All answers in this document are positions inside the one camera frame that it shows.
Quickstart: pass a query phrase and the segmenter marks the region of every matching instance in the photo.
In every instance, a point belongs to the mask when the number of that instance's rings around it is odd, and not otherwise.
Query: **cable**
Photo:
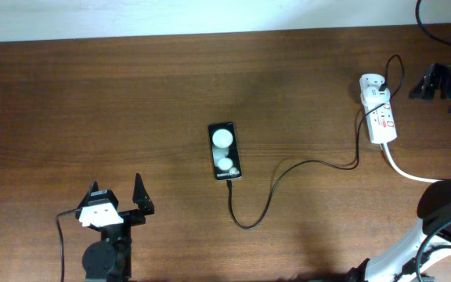
[[[389,58],[388,62],[385,64],[385,79],[384,79],[384,83],[382,83],[381,87],[379,87],[379,91],[384,91],[387,87],[388,87],[388,80],[389,80],[389,63],[394,59],[397,58],[399,61],[399,66],[401,67],[401,72],[402,72],[402,80],[400,83],[400,87],[403,84],[403,79],[405,78],[405,66],[403,66],[403,61],[401,60],[401,57],[398,54],[395,54],[393,56],[391,56],[391,58]],[[396,91],[394,91],[394,93],[392,94],[391,98],[398,92],[399,89],[396,89]]]
[[[401,60],[401,56],[399,56],[398,54],[393,55],[391,58],[389,58],[388,63],[386,64],[386,78],[384,81],[388,80],[388,68],[389,68],[389,62],[391,62],[392,59],[397,58],[399,61],[399,64],[401,66],[401,71],[402,71],[402,75],[401,75],[401,81],[399,82],[398,88],[396,88],[396,90],[392,93],[391,98],[389,98],[389,100],[392,99],[392,97],[394,97],[396,95],[396,93],[398,93],[398,91],[401,89],[403,82],[405,81],[405,67],[403,66],[403,61]],[[303,164],[308,164],[308,163],[319,163],[322,165],[326,165],[329,166],[331,168],[336,168],[336,169],[340,169],[340,170],[345,170],[345,171],[350,171],[353,170],[355,168],[358,167],[359,165],[359,131],[361,129],[361,124],[363,123],[363,121],[365,121],[365,118],[370,114],[373,113],[376,109],[382,107],[383,105],[385,105],[385,103],[382,103],[376,107],[374,107],[372,110],[370,110],[368,113],[366,113],[362,118],[361,121],[359,121],[358,124],[358,130],[356,132],[356,142],[355,142],[355,159],[356,159],[356,163],[349,168],[343,168],[343,167],[339,167],[337,165],[334,164],[330,164],[327,163],[325,161],[320,161],[320,160],[307,160],[307,161],[301,161],[297,164],[292,165],[290,168],[288,168],[285,172],[283,172],[280,177],[274,182],[274,185],[271,188],[271,191],[269,193],[269,197],[267,199],[267,203],[265,204],[264,207],[264,211],[262,212],[262,214],[260,215],[260,217],[257,219],[257,221],[249,226],[244,226],[241,223],[238,222],[238,220],[236,219],[236,216],[234,215],[234,210],[233,210],[233,182],[231,180],[227,180],[227,188],[229,189],[229,213],[231,214],[231,217],[233,218],[234,222],[242,229],[244,230],[251,230],[254,229],[255,227],[257,227],[260,222],[262,222],[262,220],[264,219],[265,215],[267,214],[267,211],[269,210],[269,205],[271,204],[271,200],[272,200],[272,196],[274,195],[274,191],[276,190],[276,188],[278,187],[281,179],[291,170],[293,170],[294,168],[303,165]]]
[[[419,247],[419,250],[417,251],[417,254],[415,255],[415,274],[417,275],[418,282],[424,282],[422,279],[422,276],[420,275],[420,257],[424,253],[425,248],[428,246],[429,241],[436,236],[441,230],[445,229],[447,226],[451,224],[451,220],[436,229],[435,231],[431,232],[423,241],[422,244]]]
[[[63,215],[69,215],[71,213],[75,213],[77,211],[80,211],[81,209],[73,209],[70,211],[64,211],[64,212],[60,212],[58,215],[56,215],[55,220],[56,220],[56,228],[59,230],[59,237],[60,237],[60,261],[62,263],[62,273],[60,275],[60,282],[63,282],[63,274],[65,273],[65,259],[63,257],[63,236],[62,236],[62,229],[60,229],[60,221],[59,218],[60,216]]]
[[[419,28],[431,39],[436,40],[437,42],[443,43],[445,45],[448,45],[451,47],[451,42],[448,42],[446,40],[443,40],[441,38],[438,38],[436,36],[434,36],[432,33],[430,33],[422,24],[422,22],[420,21],[420,3],[422,2],[422,0],[417,0],[417,4],[415,5],[415,19],[417,20],[417,25],[419,26]]]
[[[391,164],[392,168],[395,169],[400,175],[405,176],[407,179],[412,179],[416,181],[426,182],[426,183],[435,183],[440,181],[439,179],[425,179],[422,177],[417,177],[413,175],[409,175],[403,170],[399,169],[395,162],[392,160],[391,152],[389,152],[389,147],[387,143],[382,143],[382,148],[384,149],[385,155],[388,157],[389,164]]]

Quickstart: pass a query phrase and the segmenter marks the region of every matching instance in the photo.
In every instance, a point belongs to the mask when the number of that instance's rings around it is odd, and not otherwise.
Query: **wooden table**
[[[451,40],[451,25],[430,28]],[[451,178],[450,102],[408,99],[451,49],[415,26],[0,43],[0,281],[58,281],[55,215],[93,179],[119,210],[134,208],[136,172],[156,214],[132,230],[133,280],[345,273],[379,255],[415,223],[428,185],[392,170],[366,130],[356,170],[296,169],[265,221],[244,231],[213,178],[207,125],[236,123],[234,208],[253,222],[284,169],[353,159],[359,77],[383,73],[394,53],[406,65],[394,158],[411,174]],[[396,64],[390,75],[393,87]],[[62,222],[66,280],[84,280],[81,257],[99,234]],[[451,258],[430,273],[451,281]]]

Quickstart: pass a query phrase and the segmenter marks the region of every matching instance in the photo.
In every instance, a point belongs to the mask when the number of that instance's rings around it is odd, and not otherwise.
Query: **power strip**
[[[382,107],[366,116],[370,141],[374,144],[389,143],[398,137],[389,102],[391,92],[389,89],[379,91],[383,83],[384,77],[379,74],[364,74],[359,79],[361,102],[365,107],[365,113],[384,103]]]

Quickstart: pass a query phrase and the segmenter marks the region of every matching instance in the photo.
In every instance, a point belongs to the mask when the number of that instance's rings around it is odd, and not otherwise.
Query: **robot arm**
[[[117,212],[114,193],[99,191],[94,182],[79,204],[76,219],[100,232],[101,239],[83,254],[86,282],[126,282],[132,276],[132,226],[145,224],[145,216],[154,213],[154,205],[138,173],[132,200],[138,209]]]
[[[416,277],[415,257],[424,239],[433,230],[451,221],[451,180],[433,183],[420,199],[418,220],[395,245],[384,254],[367,259],[358,268],[349,271],[346,282],[408,282]],[[434,236],[421,256],[423,272],[443,258],[451,255],[451,224]]]

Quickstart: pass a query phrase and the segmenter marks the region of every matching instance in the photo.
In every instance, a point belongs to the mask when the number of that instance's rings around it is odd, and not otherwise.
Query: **black wire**
[[[443,40],[441,38],[438,38],[436,36],[434,36],[432,33],[430,33],[422,24],[422,22],[420,21],[420,3],[422,2],[422,0],[417,0],[417,4],[415,5],[415,18],[417,19],[417,25],[419,26],[419,28],[431,39],[436,40],[437,42],[443,43],[445,45],[448,45],[451,47],[451,42],[448,42],[446,40]]]
[[[62,273],[60,274],[60,282],[63,282],[63,275],[65,273],[65,259],[63,256],[63,236],[62,236],[62,229],[60,229],[60,221],[59,218],[60,216],[63,215],[69,215],[71,213],[75,213],[77,211],[80,211],[80,209],[73,209],[70,211],[64,211],[64,212],[60,212],[58,215],[56,215],[55,220],[56,220],[56,228],[59,230],[59,237],[60,237],[60,261],[62,263]]]
[[[399,56],[398,54],[393,55],[391,58],[389,58],[388,63],[386,64],[386,71],[385,71],[385,80],[388,80],[388,68],[389,68],[389,63],[391,62],[392,59],[397,58],[399,61],[399,64],[401,66],[401,81],[399,82],[398,88],[396,88],[396,90],[392,93],[391,97],[389,98],[389,100],[392,99],[392,97],[394,97],[396,95],[396,93],[398,93],[398,91],[401,89],[403,82],[405,81],[405,67],[403,66],[403,61],[401,60],[401,56]],[[320,161],[320,160],[307,160],[307,161],[301,161],[298,164],[295,164],[293,166],[291,166],[290,168],[288,168],[285,172],[283,172],[283,174],[281,174],[281,176],[276,180],[276,182],[274,183],[274,185],[271,188],[271,192],[269,193],[269,197],[267,199],[267,203],[265,204],[264,207],[264,211],[262,212],[262,214],[260,215],[260,217],[257,219],[257,221],[250,225],[250,226],[244,226],[242,225],[240,222],[238,222],[238,220],[236,219],[236,216],[234,215],[234,211],[233,211],[233,182],[231,180],[227,180],[227,188],[229,189],[229,213],[231,214],[231,217],[233,218],[234,222],[242,229],[244,230],[251,230],[254,229],[255,227],[257,227],[260,222],[264,219],[265,215],[267,214],[267,211],[269,209],[269,205],[271,204],[271,200],[272,200],[272,196],[274,195],[274,191],[276,190],[276,188],[278,187],[278,184],[280,183],[281,179],[291,170],[293,170],[294,168],[303,165],[303,164],[308,164],[308,163],[319,163],[322,165],[326,165],[329,166],[331,168],[336,168],[336,169],[340,169],[340,170],[345,170],[345,171],[350,171],[352,169],[355,169],[358,167],[359,165],[359,130],[361,129],[361,124],[363,123],[363,121],[365,121],[365,118],[370,114],[373,113],[376,109],[382,107],[383,105],[385,105],[385,103],[382,103],[380,105],[378,105],[377,107],[374,107],[372,110],[370,110],[368,113],[366,113],[362,118],[361,121],[359,121],[358,124],[358,130],[356,132],[356,147],[355,147],[355,159],[356,159],[356,163],[349,168],[343,168],[343,167],[339,167],[336,166],[334,164],[330,164],[327,163],[325,161]]]
[[[420,275],[420,257],[424,253],[425,248],[428,246],[431,239],[436,236],[438,233],[441,232],[441,230],[445,229],[447,226],[451,224],[451,220],[445,223],[443,226],[439,227],[435,231],[431,232],[423,241],[422,244],[419,247],[419,250],[417,251],[417,254],[415,255],[415,274],[417,275],[417,279],[419,282],[424,282],[422,279],[422,276]]]

